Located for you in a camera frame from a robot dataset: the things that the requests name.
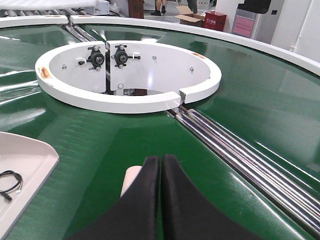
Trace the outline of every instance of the green conveyor belt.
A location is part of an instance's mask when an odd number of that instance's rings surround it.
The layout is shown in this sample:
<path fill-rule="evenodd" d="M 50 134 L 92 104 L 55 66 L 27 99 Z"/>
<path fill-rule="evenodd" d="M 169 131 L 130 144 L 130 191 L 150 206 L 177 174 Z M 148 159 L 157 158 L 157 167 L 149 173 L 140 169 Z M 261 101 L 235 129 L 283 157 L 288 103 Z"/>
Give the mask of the green conveyor belt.
<path fill-rule="evenodd" d="M 266 54 L 208 37 L 144 27 L 83 27 L 101 40 L 104 36 L 155 39 L 212 59 L 222 71 L 220 88 L 188 107 L 246 140 L 279 169 L 288 169 L 293 180 L 319 199 L 318 77 Z M 145 156 L 166 153 L 178 157 L 212 204 L 251 232 L 270 240 L 313 239 L 166 112 L 95 112 L 43 92 L 34 82 L 36 60 L 75 42 L 58 26 L 0 30 L 0 131 L 45 141 L 60 156 L 8 240 L 59 240 L 72 235 L 117 201 L 128 167 L 141 165 Z M 172 67 L 179 70 L 178 59 Z M 163 239 L 160 230 L 158 239 Z"/>

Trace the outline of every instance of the cardboard box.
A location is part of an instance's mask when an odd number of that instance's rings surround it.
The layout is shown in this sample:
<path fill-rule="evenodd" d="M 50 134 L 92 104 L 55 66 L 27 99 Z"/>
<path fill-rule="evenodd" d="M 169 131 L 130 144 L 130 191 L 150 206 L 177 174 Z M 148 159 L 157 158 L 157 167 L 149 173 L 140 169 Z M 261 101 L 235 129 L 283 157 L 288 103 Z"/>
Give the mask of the cardboard box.
<path fill-rule="evenodd" d="M 205 16 L 194 14 L 188 6 L 177 6 L 176 8 L 178 9 L 180 15 L 175 17 L 180 19 L 180 24 L 202 28 L 205 21 Z"/>

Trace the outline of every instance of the black shoe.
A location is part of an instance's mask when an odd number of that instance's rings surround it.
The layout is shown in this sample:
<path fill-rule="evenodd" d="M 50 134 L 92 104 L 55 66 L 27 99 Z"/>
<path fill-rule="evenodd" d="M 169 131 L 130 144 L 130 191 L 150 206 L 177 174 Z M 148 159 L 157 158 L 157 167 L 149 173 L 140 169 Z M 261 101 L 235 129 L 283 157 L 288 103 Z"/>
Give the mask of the black shoe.
<path fill-rule="evenodd" d="M 160 13 L 160 11 L 157 10 L 157 11 L 152 12 L 151 15 L 161 16 L 161 13 Z"/>
<path fill-rule="evenodd" d="M 166 13 L 166 7 L 165 7 L 165 6 L 162 6 L 162 8 L 161 8 L 161 13 L 162 13 L 162 14 L 165 14 L 165 13 Z"/>

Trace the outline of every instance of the black foam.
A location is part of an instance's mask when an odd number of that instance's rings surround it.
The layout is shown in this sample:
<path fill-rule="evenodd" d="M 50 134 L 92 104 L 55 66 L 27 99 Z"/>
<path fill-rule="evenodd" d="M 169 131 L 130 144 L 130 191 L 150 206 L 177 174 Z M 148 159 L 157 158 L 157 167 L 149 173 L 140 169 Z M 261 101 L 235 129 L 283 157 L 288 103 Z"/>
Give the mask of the black foam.
<path fill-rule="evenodd" d="M 148 156 L 129 189 L 105 214 L 69 240 L 155 240 L 159 158 Z"/>
<path fill-rule="evenodd" d="M 162 158 L 161 209 L 166 240 L 261 239 L 213 206 L 169 154 Z"/>

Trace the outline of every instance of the white plastic tray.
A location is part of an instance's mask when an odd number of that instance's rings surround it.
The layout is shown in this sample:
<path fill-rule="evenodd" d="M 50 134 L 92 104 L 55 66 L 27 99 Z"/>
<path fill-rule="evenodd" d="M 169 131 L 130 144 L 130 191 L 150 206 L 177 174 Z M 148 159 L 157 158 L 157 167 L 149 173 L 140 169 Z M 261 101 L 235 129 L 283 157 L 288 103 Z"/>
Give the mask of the white plastic tray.
<path fill-rule="evenodd" d="M 32 198 L 49 177 L 59 161 L 59 155 L 49 144 L 29 137 L 0 132 L 0 173 L 12 170 L 21 174 L 23 186 L 9 193 L 12 201 L 0 196 L 0 239 L 4 240 Z M 0 178 L 0 189 L 16 183 L 11 176 Z"/>

